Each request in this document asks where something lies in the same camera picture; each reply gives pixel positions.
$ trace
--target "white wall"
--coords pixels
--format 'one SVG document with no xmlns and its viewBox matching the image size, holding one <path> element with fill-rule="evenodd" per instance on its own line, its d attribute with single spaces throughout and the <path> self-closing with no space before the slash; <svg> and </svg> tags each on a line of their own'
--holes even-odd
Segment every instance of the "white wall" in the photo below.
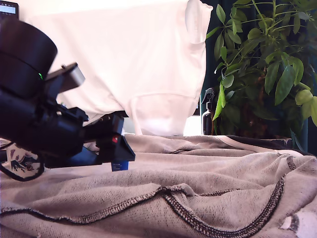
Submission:
<svg viewBox="0 0 317 238">
<path fill-rule="evenodd" d="M 102 8 L 125 8 L 168 0 L 14 0 L 20 6 L 20 19 L 29 16 Z"/>
</svg>

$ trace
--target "wrinkled fabric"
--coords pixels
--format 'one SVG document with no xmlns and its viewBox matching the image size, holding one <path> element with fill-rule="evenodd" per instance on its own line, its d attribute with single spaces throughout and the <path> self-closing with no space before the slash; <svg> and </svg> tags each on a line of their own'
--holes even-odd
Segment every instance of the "wrinkled fabric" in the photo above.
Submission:
<svg viewBox="0 0 317 238">
<path fill-rule="evenodd" d="M 216 136 L 126 139 L 136 153 L 128 171 L 52 169 L 29 182 L 1 174 L 0 237 L 316 237 L 307 222 L 317 217 L 316 157 Z"/>
</svg>

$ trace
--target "black cable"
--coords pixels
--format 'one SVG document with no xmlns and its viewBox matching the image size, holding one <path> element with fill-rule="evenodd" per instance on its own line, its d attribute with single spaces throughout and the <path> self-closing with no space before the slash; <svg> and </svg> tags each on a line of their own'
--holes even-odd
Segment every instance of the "black cable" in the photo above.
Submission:
<svg viewBox="0 0 317 238">
<path fill-rule="evenodd" d="M 10 145 L 13 145 L 14 144 L 14 142 L 10 142 L 9 144 L 6 144 L 6 145 L 4 145 L 4 146 L 1 146 L 0 147 L 0 150 L 3 150 L 3 149 L 5 149 L 5 148 L 8 148 Z"/>
</svg>

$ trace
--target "white shirt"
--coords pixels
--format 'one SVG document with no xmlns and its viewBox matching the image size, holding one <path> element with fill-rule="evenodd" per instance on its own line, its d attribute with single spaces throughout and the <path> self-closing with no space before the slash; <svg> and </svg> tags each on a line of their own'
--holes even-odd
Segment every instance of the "white shirt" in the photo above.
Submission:
<svg viewBox="0 0 317 238">
<path fill-rule="evenodd" d="M 205 77 L 212 7 L 199 0 L 81 2 L 21 6 L 21 16 L 58 48 L 52 70 L 78 62 L 86 77 L 57 100 L 90 117 L 125 110 L 136 134 L 181 135 Z"/>
</svg>

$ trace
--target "dark spray bottle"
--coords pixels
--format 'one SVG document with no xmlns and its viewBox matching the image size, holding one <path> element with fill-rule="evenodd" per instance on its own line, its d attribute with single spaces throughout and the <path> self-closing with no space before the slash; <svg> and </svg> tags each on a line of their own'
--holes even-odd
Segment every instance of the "dark spray bottle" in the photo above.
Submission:
<svg viewBox="0 0 317 238">
<path fill-rule="evenodd" d="M 203 135 L 214 135 L 213 116 L 214 116 L 214 89 L 206 90 L 202 104 L 207 104 L 207 111 L 203 114 Z"/>
</svg>

